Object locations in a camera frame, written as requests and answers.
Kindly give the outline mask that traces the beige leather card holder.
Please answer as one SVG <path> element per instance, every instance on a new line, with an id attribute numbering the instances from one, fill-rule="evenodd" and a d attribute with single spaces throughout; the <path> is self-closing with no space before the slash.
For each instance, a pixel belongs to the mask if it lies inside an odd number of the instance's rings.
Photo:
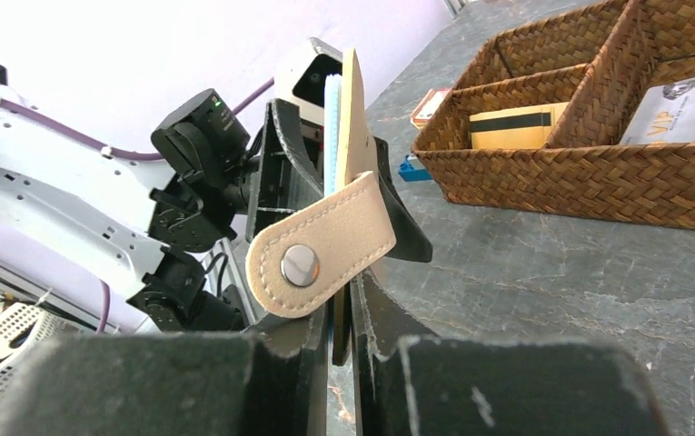
<path id="1" fill-rule="evenodd" d="M 326 95 L 336 99 L 325 110 L 326 138 L 337 141 L 324 149 L 329 183 L 315 183 L 315 202 L 258 232 L 246 256 L 253 297 L 282 318 L 314 312 L 396 244 L 355 49 L 344 51 Z"/>

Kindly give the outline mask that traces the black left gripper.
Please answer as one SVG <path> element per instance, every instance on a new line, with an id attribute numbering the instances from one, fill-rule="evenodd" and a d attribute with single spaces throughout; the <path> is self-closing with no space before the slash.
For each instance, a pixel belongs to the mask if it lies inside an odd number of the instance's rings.
<path id="1" fill-rule="evenodd" d="M 238 213 L 248 211 L 250 242 L 323 198 L 316 131 L 301 119 L 298 105 L 274 98 L 266 105 L 262 137 L 252 137 L 213 88 L 168 114 L 151 142 L 174 176 L 150 192 L 155 207 L 147 229 L 164 243 L 164 258 L 128 303 L 163 332 L 242 330 L 247 321 L 241 303 L 223 290 L 204 288 L 210 273 L 222 280 L 230 263 L 229 254 L 213 248 L 236 238 L 232 221 Z"/>

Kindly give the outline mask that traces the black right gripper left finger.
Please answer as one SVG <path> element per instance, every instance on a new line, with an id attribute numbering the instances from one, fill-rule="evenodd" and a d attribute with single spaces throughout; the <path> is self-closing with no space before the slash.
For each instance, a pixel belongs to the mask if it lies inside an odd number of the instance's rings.
<path id="1" fill-rule="evenodd" d="M 16 367 L 0 435 L 322 435 L 325 319 L 54 337 Z"/>

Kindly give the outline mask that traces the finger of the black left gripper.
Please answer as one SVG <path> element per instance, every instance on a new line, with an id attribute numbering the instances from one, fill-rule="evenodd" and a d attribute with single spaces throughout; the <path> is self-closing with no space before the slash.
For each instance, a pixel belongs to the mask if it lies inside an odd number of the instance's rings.
<path id="1" fill-rule="evenodd" d="M 396 237 L 396 244 L 386 256 L 400 261 L 430 263 L 433 255 L 432 243 L 414 220 L 393 185 L 389 145 L 376 136 L 373 140 L 376 145 L 380 190 Z"/>

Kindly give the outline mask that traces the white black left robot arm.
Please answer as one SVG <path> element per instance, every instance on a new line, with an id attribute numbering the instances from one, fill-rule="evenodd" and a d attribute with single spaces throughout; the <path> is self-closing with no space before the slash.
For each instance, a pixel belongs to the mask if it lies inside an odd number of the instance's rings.
<path id="1" fill-rule="evenodd" d="M 392 185 L 351 61 L 338 78 L 337 146 L 274 98 L 250 136 L 213 89 L 153 131 L 157 156 L 102 144 L 21 99 L 0 65 L 0 223 L 84 267 L 164 332 L 240 331 L 248 308 L 205 290 L 198 255 L 248 218 L 248 288 L 285 318 L 314 312 L 382 257 L 432 259 Z"/>

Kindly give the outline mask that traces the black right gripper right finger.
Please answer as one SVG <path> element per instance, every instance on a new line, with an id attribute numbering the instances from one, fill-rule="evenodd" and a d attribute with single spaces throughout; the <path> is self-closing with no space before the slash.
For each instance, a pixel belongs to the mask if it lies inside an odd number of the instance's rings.
<path id="1" fill-rule="evenodd" d="M 613 342 L 434 334 L 371 273 L 351 284 L 361 435 L 666 435 L 644 366 Z"/>

